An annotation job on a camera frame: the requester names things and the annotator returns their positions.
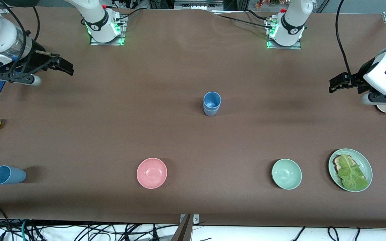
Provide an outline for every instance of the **black wire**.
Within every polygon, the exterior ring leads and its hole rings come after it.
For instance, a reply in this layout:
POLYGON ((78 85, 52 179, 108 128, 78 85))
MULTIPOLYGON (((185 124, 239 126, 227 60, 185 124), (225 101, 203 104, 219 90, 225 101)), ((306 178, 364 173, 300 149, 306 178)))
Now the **black wire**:
POLYGON ((44 240, 44 236, 40 233, 37 226, 34 225, 35 232, 37 233, 38 237, 40 237, 42 240, 44 240))
POLYGON ((358 235, 360 235, 360 228, 357 228, 358 229, 358 231, 357 231, 357 234, 355 235, 355 239, 354 239, 354 241, 357 241, 357 238, 358 238, 358 235))
POLYGON ((95 236, 93 236, 92 239, 94 239, 96 236, 98 236, 98 234, 105 234, 105 235, 108 235, 109 241, 111 241, 111 236, 110 236, 108 233, 93 233, 92 235, 95 235, 95 236))
POLYGON ((261 20, 266 20, 266 18, 264 18, 264 17, 260 17, 259 15, 256 15, 256 13, 255 13, 255 12, 253 12, 253 11, 251 11, 250 9, 245 9, 244 11, 245 11, 245 12, 249 12, 249 13, 251 13, 252 15, 254 15, 254 17, 256 17, 256 18, 258 18, 258 19, 261 19, 261 20))
POLYGON ((134 14, 135 12, 137 12, 137 11, 139 11, 139 10, 141 10, 141 9, 147 9, 147 8, 138 8, 138 9, 136 9, 135 11, 129 13, 128 15, 126 15, 126 16, 124 16, 124 17, 121 17, 121 18, 116 18, 115 20, 118 21, 118 20, 122 20, 123 18, 127 18, 127 17, 129 17, 130 15, 134 14))
POLYGON ((108 227, 111 227, 111 226, 113 226, 113 224, 110 224, 110 225, 104 227, 104 229, 102 229, 102 230, 100 230, 100 231, 94 233, 95 236, 93 236, 93 238, 90 237, 90 239, 89 239, 89 238, 87 238, 87 239, 88 239, 89 241, 92 241, 98 234, 105 232, 104 230, 107 229, 108 227))
POLYGON ((335 21, 335 27, 336 27, 336 38, 337 43, 339 44, 340 51, 342 52, 343 61, 345 61, 346 70, 348 71, 348 75, 351 78, 351 70, 349 69, 348 60, 346 59, 345 51, 343 50, 342 43, 340 42, 339 38, 339 14, 340 14, 340 8, 342 7, 342 3, 345 0, 340 0, 339 7, 337 8, 336 12, 336 21, 335 21))
POLYGON ((235 0, 233 0, 228 6, 227 6, 227 8, 226 9, 224 9, 224 11, 226 11, 227 9, 229 9, 230 8, 230 6, 233 4, 235 2, 235 0))
POLYGON ((135 224, 134 226, 130 227, 130 229, 127 231, 127 233, 125 233, 120 239, 119 241, 123 241, 125 240, 136 228, 138 228, 139 226, 141 226, 141 224, 135 224))
POLYGON ((34 41, 38 39, 38 35, 40 34, 40 17, 38 16, 37 9, 35 7, 32 7, 35 12, 35 16, 37 18, 37 33, 35 34, 34 41))
POLYGON ((13 234, 13 229, 12 229, 12 227, 11 227, 11 224, 10 224, 10 222, 8 221, 8 216, 6 215, 6 213, 0 208, 0 212, 1 212, 1 214, 4 216, 4 218, 5 218, 5 221, 7 222, 7 231, 8 232, 11 232, 11 238, 12 238, 12 240, 14 240, 14 234, 13 234))
POLYGON ((306 227, 303 227, 302 229, 300 229, 300 232, 297 234, 296 238, 293 239, 292 241, 297 241, 299 239, 300 235, 302 234, 303 230, 305 230, 305 229, 306 229, 306 227))
POLYGON ((167 226, 162 226, 162 227, 158 227, 156 229, 152 229, 151 231, 149 232, 146 232, 144 233, 143 235, 139 236, 138 238, 136 238, 134 241, 138 241, 140 238, 142 238, 143 236, 147 235, 147 234, 150 234, 151 232, 155 231, 155 230, 158 230, 158 229, 164 229, 164 228, 168 228, 168 227, 175 227, 175 226, 179 226, 178 224, 173 224, 173 225, 167 225, 167 226))
POLYGON ((7 4, 3 0, 0 0, 0 2, 4 5, 4 7, 10 12, 10 14, 16 20, 17 24, 20 26, 20 29, 22 30, 22 33, 23 33, 23 44, 22 44, 22 47, 20 48, 20 54, 14 60, 14 63, 10 67, 10 70, 9 70, 9 75, 14 76, 14 68, 17 65, 17 62, 20 60, 20 58, 22 58, 23 53, 25 52, 25 48, 26 48, 26 32, 25 32, 25 28, 23 28, 22 23, 20 23, 20 20, 17 18, 17 16, 14 14, 14 12, 7 6, 7 4))
POLYGON ((83 229, 75 238, 74 238, 74 241, 76 241, 77 240, 77 238, 78 237, 80 237, 80 235, 86 230, 86 229, 88 229, 89 228, 89 225, 85 228, 85 229, 83 229))
POLYGON ((223 16, 223 15, 219 15, 219 16, 220 16, 220 17, 223 17, 223 18, 228 18, 228 19, 231 19, 231 20, 237 20, 237 21, 240 21, 240 22, 242 22, 242 23, 252 24, 252 25, 255 25, 255 26, 262 26, 262 27, 265 27, 265 28, 272 28, 271 26, 264 26, 264 25, 257 24, 257 23, 251 23, 251 22, 244 21, 244 20, 240 20, 240 19, 237 19, 237 18, 230 18, 230 17, 223 16))
POLYGON ((336 231, 336 228, 335 228, 335 227, 328 227, 328 228, 327 228, 327 233, 328 233, 328 236, 329 236, 333 241, 339 241, 339 235, 337 234, 337 231, 336 231), (331 236, 331 234, 330 234, 330 229, 333 229, 333 230, 334 230, 334 233, 336 233, 336 239, 334 239, 333 236, 331 236))
POLYGON ((114 224, 112 225, 112 227, 113 227, 114 235, 115 235, 114 240, 117 240, 117 231, 115 230, 114 224))

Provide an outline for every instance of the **blue cup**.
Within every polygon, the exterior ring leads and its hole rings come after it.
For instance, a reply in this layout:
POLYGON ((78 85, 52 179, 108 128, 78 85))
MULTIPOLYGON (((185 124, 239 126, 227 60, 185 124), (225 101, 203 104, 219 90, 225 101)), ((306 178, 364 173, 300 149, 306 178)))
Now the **blue cup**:
POLYGON ((23 182, 26 172, 12 166, 0 166, 0 185, 23 182))
POLYGON ((203 111, 207 116, 214 116, 221 104, 221 96, 217 92, 208 92, 203 97, 203 111))

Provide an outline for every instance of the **green plate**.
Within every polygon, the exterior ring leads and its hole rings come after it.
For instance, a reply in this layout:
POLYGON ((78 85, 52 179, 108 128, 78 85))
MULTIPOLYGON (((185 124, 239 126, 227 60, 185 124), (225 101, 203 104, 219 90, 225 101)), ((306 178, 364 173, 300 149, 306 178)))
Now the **green plate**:
POLYGON ((302 171, 293 160, 281 159, 272 168, 272 179, 280 188, 295 189, 302 181, 302 171))
POLYGON ((370 163, 366 159, 366 157, 363 156, 358 151, 355 151, 353 149, 348 149, 348 148, 339 149, 331 155, 330 160, 328 160, 328 172, 330 173, 330 176, 333 179, 333 181, 338 186, 340 186, 342 189, 344 189, 348 192, 361 192, 361 191, 366 190, 370 186, 370 183, 372 182, 372 177, 373 177, 372 167, 370 166, 370 163), (343 187, 342 180, 337 175, 336 167, 334 166, 334 163, 333 163, 334 159, 337 156, 340 156, 341 154, 350 155, 352 157, 352 159, 360 166, 360 170, 363 172, 363 174, 366 177, 366 180, 368 182, 365 189, 360 190, 360 191, 351 191, 351 190, 348 190, 345 187, 343 187))

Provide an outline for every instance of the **cable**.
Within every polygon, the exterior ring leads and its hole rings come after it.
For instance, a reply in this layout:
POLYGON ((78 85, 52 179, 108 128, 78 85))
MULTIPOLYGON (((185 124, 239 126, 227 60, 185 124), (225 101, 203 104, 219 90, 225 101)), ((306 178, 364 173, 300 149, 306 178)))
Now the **cable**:
POLYGON ((226 9, 224 9, 224 11, 226 11, 227 9, 229 9, 229 7, 235 2, 235 0, 233 0, 228 6, 226 9))
POLYGON ((38 35, 40 34, 40 17, 38 16, 37 9, 35 7, 32 7, 35 12, 35 16, 37 18, 37 33, 35 34, 34 41, 38 39, 38 35))
POLYGON ((111 236, 108 234, 108 233, 93 233, 92 235, 95 235, 93 236, 93 238, 91 238, 89 241, 92 241, 92 239, 94 239, 96 236, 98 236, 98 234, 105 234, 105 235, 108 235, 108 238, 109 238, 109 241, 111 241, 111 236))
POLYGON ((40 231, 38 230, 37 226, 34 225, 33 228, 35 229, 35 232, 37 233, 38 237, 40 237, 41 240, 44 240, 44 236, 40 233, 40 231))
POLYGON ((250 9, 245 9, 245 12, 249 12, 251 13, 252 15, 254 15, 254 17, 258 18, 258 19, 261 19, 261 20, 266 20, 266 18, 264 17, 260 17, 259 15, 257 15, 255 12, 251 11, 250 9))
POLYGON ((257 24, 257 23, 251 23, 251 22, 244 21, 244 20, 240 20, 240 19, 237 19, 237 18, 230 18, 230 17, 223 16, 223 15, 219 15, 219 16, 220 16, 220 17, 223 17, 223 18, 228 18, 228 19, 231 19, 231 20, 240 21, 240 22, 242 22, 242 23, 252 24, 252 25, 255 25, 255 26, 262 26, 262 27, 264 27, 264 28, 272 28, 271 26, 264 26, 264 25, 257 24))
POLYGON ((127 233, 125 233, 120 239, 119 241, 123 241, 125 239, 127 239, 129 237, 129 235, 136 229, 138 228, 139 226, 141 226, 141 224, 135 224, 134 226, 132 226, 128 231, 127 233))
POLYGON ((351 70, 349 69, 348 60, 346 59, 345 51, 343 50, 342 43, 340 42, 339 38, 339 14, 340 14, 340 8, 342 7, 342 3, 345 0, 340 0, 339 7, 337 8, 336 12, 336 21, 335 21, 335 27, 336 27, 336 38, 337 43, 339 44, 340 51, 342 52, 343 61, 345 61, 346 70, 348 71, 349 78, 351 78, 351 70))
POLYGON ((140 238, 142 238, 143 236, 147 235, 147 234, 150 234, 151 232, 155 231, 155 230, 158 230, 158 229, 164 229, 164 228, 168 228, 168 227, 175 227, 175 226, 179 226, 178 224, 173 224, 173 225, 167 225, 167 226, 162 226, 162 227, 158 227, 156 229, 152 229, 150 230, 149 232, 146 232, 144 233, 143 235, 137 237, 134 241, 138 241, 140 238))
POLYGON ((328 233, 328 236, 333 240, 333 241, 339 241, 339 235, 337 234, 337 231, 336 231, 336 228, 335 227, 328 227, 327 228, 327 233, 328 233), (330 234, 330 229, 333 229, 334 230, 334 233, 336 233, 336 239, 333 238, 333 236, 331 236, 330 234))
POLYGON ((306 229, 306 227, 303 227, 302 229, 300 229, 300 232, 297 234, 296 238, 291 240, 291 241, 297 241, 299 239, 300 235, 302 234, 303 230, 305 230, 305 229, 306 229))
POLYGON ((360 228, 357 228, 357 229, 358 229, 358 231, 357 231, 357 234, 355 235, 354 241, 357 241, 358 235, 360 235, 361 229, 360 228))
POLYGON ((12 238, 12 240, 14 240, 14 234, 13 234, 13 230, 12 230, 12 227, 11 227, 11 224, 10 224, 10 222, 8 221, 8 216, 6 215, 6 213, 0 208, 0 212, 1 212, 1 214, 4 216, 4 218, 5 218, 5 221, 6 221, 6 223, 7 223, 7 230, 9 231, 9 232, 11 232, 11 238, 12 238))
POLYGON ((157 234, 156 224, 153 224, 153 238, 151 241, 160 241, 159 235, 157 234))
POLYGON ((23 224, 22 224, 22 238, 23 238, 23 241, 26 241, 26 238, 25 238, 25 224, 26 224, 26 220, 23 221, 23 224))
POLYGON ((139 10, 141 10, 141 9, 147 9, 147 8, 138 8, 138 9, 136 9, 135 11, 129 13, 128 15, 126 15, 126 16, 124 16, 124 17, 121 17, 121 18, 116 18, 115 20, 118 21, 118 20, 122 20, 123 18, 127 18, 127 17, 129 17, 130 15, 134 14, 136 11, 139 11, 139 10))
POLYGON ((22 47, 20 48, 20 54, 19 54, 19 56, 17 58, 15 58, 14 63, 10 67, 10 70, 9 70, 9 75, 14 76, 14 68, 17 65, 17 62, 20 60, 20 58, 22 58, 23 53, 25 52, 25 48, 26 48, 26 32, 25 32, 25 28, 23 28, 22 23, 20 23, 20 20, 17 18, 17 16, 14 14, 14 12, 7 6, 7 4, 3 0, 0 0, 0 2, 4 5, 4 7, 10 12, 10 14, 16 20, 17 24, 20 26, 20 29, 22 30, 22 33, 23 33, 23 43, 22 43, 22 47))

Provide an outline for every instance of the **table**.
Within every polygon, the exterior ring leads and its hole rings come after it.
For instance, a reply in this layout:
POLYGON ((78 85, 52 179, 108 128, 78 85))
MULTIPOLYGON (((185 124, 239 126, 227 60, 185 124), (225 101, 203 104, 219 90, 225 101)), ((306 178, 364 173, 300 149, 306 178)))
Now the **table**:
MULTIPOLYGON (((76 9, 38 11, 38 42, 75 72, 41 72, 39 87, 6 84, 0 95, 0 165, 28 173, 0 186, 10 218, 177 223, 194 213, 218 225, 386 227, 386 114, 354 89, 328 93, 345 71, 334 14, 312 14, 302 50, 287 51, 266 49, 260 27, 202 10, 143 11, 118 47, 89 46, 76 9), (214 117, 202 110, 208 91, 222 96, 214 117), (339 148, 369 159, 366 191, 329 177, 339 148), (168 167, 154 190, 135 178, 148 157, 168 167), (302 169, 294 190, 271 179, 281 158, 302 169)), ((32 9, 15 13, 34 35, 32 9)), ((354 73, 386 47, 380 15, 343 14, 339 25, 354 73)))

